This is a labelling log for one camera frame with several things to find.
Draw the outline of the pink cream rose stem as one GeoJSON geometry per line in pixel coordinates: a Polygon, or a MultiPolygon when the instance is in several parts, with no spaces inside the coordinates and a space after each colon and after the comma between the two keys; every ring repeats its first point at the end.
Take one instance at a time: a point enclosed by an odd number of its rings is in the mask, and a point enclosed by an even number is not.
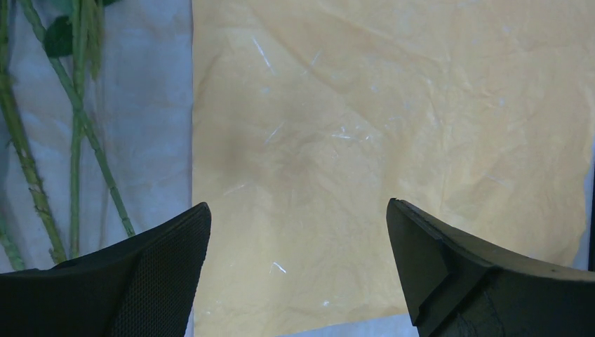
{"type": "Polygon", "coordinates": [[[135,230],[117,187],[107,155],[95,132],[84,99],[86,80],[98,80],[102,66],[105,6],[103,1],[56,1],[63,14],[45,27],[32,1],[21,1],[26,19],[55,70],[72,105],[69,168],[69,257],[80,255],[81,149],[87,139],[127,236],[135,230]]]}

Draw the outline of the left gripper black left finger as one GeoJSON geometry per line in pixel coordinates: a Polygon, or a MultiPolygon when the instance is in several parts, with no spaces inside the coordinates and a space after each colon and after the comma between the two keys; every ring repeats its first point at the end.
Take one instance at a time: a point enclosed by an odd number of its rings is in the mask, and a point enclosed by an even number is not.
{"type": "Polygon", "coordinates": [[[200,203],[49,270],[2,274],[1,335],[185,335],[210,229],[200,203]]]}

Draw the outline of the orange yellow wrapping paper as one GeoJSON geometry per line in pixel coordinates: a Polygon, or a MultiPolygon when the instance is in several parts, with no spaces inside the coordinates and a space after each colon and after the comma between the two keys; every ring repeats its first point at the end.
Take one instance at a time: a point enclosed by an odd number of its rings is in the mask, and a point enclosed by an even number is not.
{"type": "Polygon", "coordinates": [[[571,266],[587,227],[593,1],[195,1],[196,336],[406,312],[405,199],[571,266]]]}

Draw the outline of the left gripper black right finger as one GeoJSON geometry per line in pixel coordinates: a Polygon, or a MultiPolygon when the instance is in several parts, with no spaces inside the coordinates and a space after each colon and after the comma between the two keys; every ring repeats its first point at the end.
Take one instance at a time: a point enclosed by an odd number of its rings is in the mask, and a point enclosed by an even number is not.
{"type": "Polygon", "coordinates": [[[391,199],[389,240],[421,336],[593,336],[594,273],[475,237],[391,199]]]}

